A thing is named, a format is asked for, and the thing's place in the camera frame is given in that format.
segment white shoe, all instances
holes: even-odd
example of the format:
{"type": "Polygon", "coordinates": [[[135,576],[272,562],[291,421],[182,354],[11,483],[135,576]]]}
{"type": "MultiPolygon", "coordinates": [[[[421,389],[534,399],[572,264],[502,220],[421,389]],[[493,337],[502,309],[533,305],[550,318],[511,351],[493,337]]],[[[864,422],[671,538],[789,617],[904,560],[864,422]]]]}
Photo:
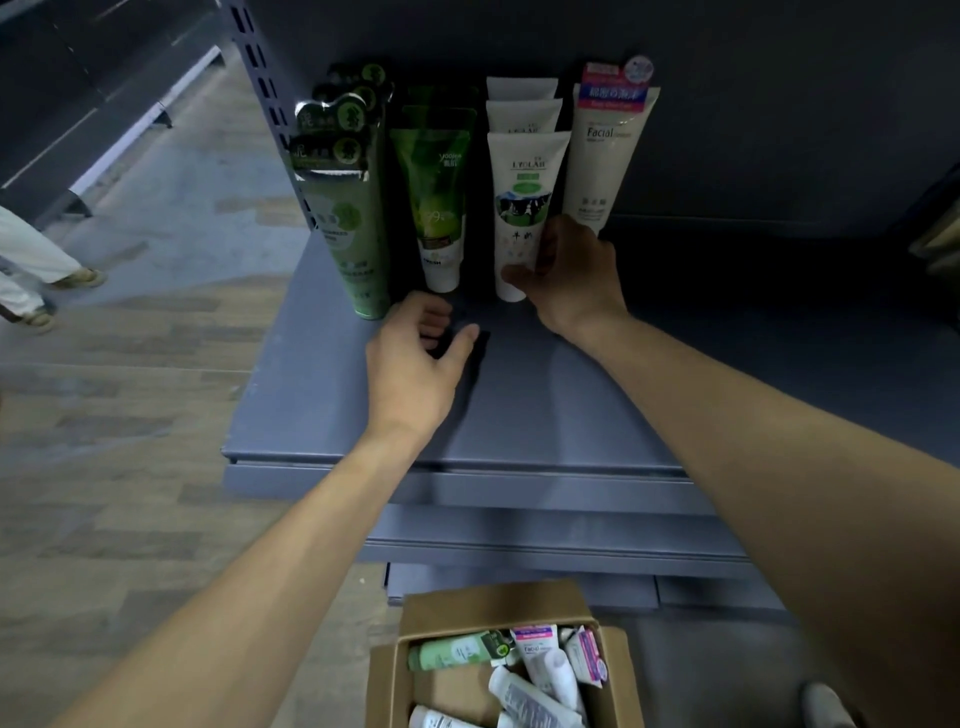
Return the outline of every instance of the white shoe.
{"type": "Polygon", "coordinates": [[[840,696],[824,683],[807,683],[800,693],[806,728],[856,728],[840,696]]]}

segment shoe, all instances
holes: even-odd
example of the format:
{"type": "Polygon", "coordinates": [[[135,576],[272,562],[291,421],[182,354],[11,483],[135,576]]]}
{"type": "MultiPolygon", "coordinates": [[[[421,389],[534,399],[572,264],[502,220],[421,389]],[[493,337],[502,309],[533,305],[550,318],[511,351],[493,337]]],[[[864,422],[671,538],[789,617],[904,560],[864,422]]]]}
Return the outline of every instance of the shoe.
{"type": "Polygon", "coordinates": [[[81,268],[74,271],[65,279],[55,280],[50,284],[53,288],[96,288],[107,282],[107,274],[95,268],[81,268]]]}
{"type": "Polygon", "coordinates": [[[800,693],[806,728],[856,728],[840,696],[824,683],[807,683],[800,693]]]}
{"type": "Polygon", "coordinates": [[[32,328],[36,333],[46,333],[56,324],[54,315],[46,306],[41,306],[36,311],[25,313],[23,316],[17,316],[12,319],[12,322],[32,328]]]}

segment cardboard box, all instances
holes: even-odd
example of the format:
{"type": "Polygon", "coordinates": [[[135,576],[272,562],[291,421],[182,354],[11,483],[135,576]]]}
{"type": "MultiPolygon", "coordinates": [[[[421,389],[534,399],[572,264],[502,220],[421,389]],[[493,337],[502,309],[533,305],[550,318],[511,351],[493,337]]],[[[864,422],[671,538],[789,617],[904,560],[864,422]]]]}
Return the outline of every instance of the cardboard box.
{"type": "Polygon", "coordinates": [[[366,728],[407,728],[418,703],[495,728],[501,708],[487,689],[489,664],[412,672],[407,652],[411,643],[528,624],[583,624],[591,629],[610,673],[603,688],[580,686],[591,728],[643,728],[627,636],[623,630],[600,626],[572,579],[407,596],[396,644],[371,652],[366,728]]]}

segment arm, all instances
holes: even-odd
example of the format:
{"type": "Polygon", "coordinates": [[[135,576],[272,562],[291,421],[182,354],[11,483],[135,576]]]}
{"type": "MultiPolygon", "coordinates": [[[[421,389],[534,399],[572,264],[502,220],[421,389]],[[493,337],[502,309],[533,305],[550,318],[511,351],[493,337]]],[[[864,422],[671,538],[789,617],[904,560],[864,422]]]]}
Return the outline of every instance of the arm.
{"type": "Polygon", "coordinates": [[[270,724],[381,509],[450,410],[479,333],[464,328],[432,359],[423,348],[450,310],[419,293],[395,307],[367,346],[370,418],[356,447],[56,728],[270,724]]]}
{"type": "Polygon", "coordinates": [[[960,471],[632,318],[612,245],[569,217],[544,238],[553,268],[505,278],[623,388],[871,725],[955,724],[960,471]]]}

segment green round sticker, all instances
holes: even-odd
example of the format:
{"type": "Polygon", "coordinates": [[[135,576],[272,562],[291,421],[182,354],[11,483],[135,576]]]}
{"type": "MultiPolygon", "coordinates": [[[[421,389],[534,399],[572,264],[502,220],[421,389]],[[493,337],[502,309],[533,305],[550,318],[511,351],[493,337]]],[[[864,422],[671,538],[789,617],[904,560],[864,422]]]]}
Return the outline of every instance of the green round sticker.
{"type": "Polygon", "coordinates": [[[350,203],[337,203],[333,206],[333,214],[342,231],[352,232],[360,227],[360,210],[350,203]]]}
{"type": "Polygon", "coordinates": [[[360,71],[360,76],[373,85],[380,85],[387,80],[387,72],[379,63],[367,63],[360,71]]]}
{"type": "Polygon", "coordinates": [[[353,93],[364,100],[364,103],[367,104],[367,111],[373,111],[373,108],[376,107],[376,91],[368,85],[359,85],[353,90],[353,93]]]}
{"type": "Polygon", "coordinates": [[[363,147],[360,146],[359,141],[345,136],[337,139],[336,144],[333,145],[333,158],[341,164],[356,164],[362,150],[363,147]]]}
{"type": "Polygon", "coordinates": [[[347,132],[359,132],[367,123],[367,114],[359,103],[345,101],[337,108],[337,123],[347,132]]]}
{"type": "Polygon", "coordinates": [[[518,195],[532,195],[534,192],[540,192],[542,187],[536,182],[517,182],[514,185],[514,192],[518,195]]]}

